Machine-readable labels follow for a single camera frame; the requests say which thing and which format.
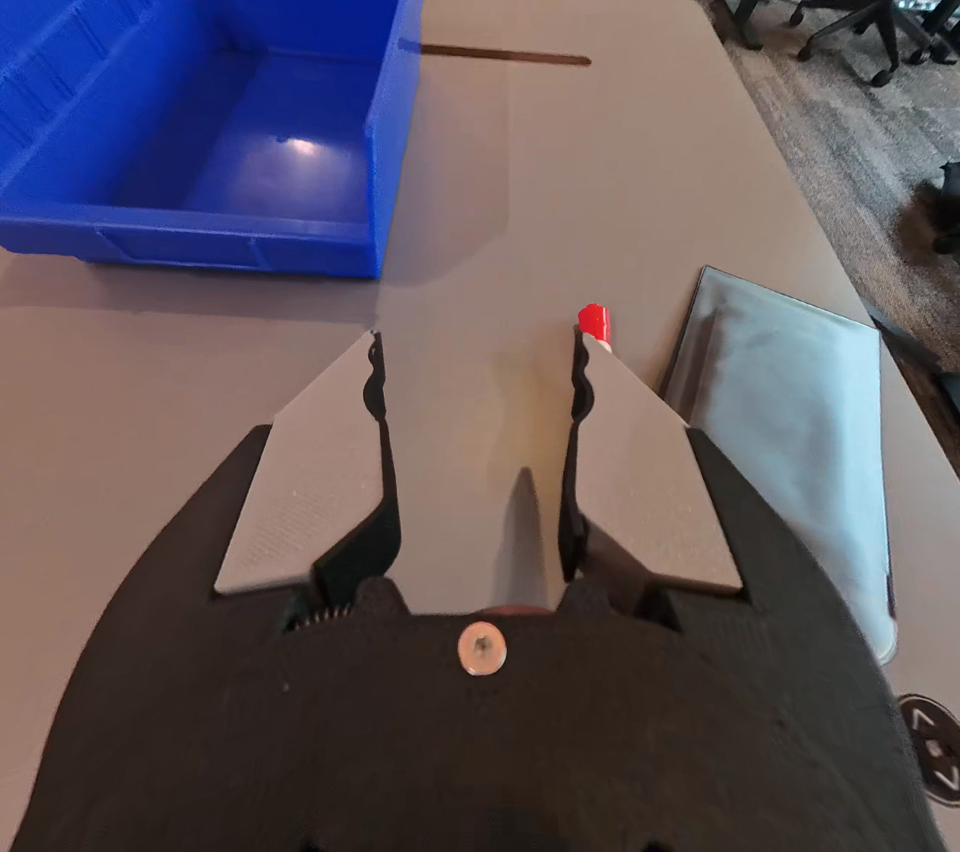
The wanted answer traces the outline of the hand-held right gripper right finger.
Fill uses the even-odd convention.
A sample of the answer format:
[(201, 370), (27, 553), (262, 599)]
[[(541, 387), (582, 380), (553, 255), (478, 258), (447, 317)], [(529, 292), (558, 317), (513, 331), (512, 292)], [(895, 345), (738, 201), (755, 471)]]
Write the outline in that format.
[(598, 338), (574, 332), (560, 485), (563, 579), (619, 613), (679, 590), (737, 596), (743, 580), (685, 421)]

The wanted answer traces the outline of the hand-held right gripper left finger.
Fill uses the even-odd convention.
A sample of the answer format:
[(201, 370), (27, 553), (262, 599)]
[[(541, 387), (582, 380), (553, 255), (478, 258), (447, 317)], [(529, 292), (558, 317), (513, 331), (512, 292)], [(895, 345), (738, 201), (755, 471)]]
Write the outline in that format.
[(402, 531), (382, 336), (366, 330), (276, 414), (214, 583), (222, 596), (310, 586), (350, 606)]

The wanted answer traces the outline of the white whiteboard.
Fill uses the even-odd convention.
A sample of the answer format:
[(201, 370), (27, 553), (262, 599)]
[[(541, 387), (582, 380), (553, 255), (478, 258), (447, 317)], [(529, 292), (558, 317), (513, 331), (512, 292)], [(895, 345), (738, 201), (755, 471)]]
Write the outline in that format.
[(898, 645), (874, 328), (705, 266), (661, 385), (810, 550), (880, 665)]

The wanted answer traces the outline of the red whiteboard marker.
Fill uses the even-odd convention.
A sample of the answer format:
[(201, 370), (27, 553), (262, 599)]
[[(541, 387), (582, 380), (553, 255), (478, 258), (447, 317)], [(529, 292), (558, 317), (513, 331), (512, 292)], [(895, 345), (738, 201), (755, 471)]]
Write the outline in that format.
[(590, 336), (607, 353), (613, 352), (611, 343), (611, 314), (606, 306), (589, 303), (578, 312), (578, 326), (583, 336)]

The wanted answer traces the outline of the blue plastic bin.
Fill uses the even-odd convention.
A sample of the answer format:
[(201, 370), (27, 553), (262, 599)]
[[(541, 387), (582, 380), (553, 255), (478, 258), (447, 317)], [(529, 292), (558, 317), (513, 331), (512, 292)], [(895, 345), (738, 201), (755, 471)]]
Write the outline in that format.
[(2, 0), (2, 247), (377, 279), (423, 3)]

